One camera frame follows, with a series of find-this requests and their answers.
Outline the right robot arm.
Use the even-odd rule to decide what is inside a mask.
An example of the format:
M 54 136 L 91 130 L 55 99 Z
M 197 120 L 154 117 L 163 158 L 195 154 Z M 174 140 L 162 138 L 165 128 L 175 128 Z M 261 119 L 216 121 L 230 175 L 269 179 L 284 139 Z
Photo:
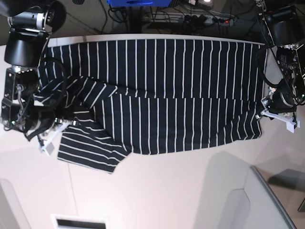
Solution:
M 53 127 L 67 90 L 63 63 L 46 54 L 50 36 L 65 23 L 66 9 L 57 0 L 2 0 L 0 14 L 10 26 L 4 61 L 11 65 L 6 70 L 1 121 L 4 130 L 21 132 L 30 141 Z M 62 88 L 47 106 L 35 106 L 41 80 L 38 67 L 46 62 L 59 65 Z

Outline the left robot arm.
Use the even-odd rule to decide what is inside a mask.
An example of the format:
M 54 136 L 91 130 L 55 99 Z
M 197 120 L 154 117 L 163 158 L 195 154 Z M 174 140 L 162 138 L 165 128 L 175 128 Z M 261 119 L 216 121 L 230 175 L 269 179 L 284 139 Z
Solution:
M 263 81 L 275 91 L 262 100 L 263 108 L 275 115 L 296 113 L 305 104 L 305 31 L 294 0 L 257 0 L 256 16 L 266 44 L 255 57 L 270 50 L 282 75 L 278 83 Z

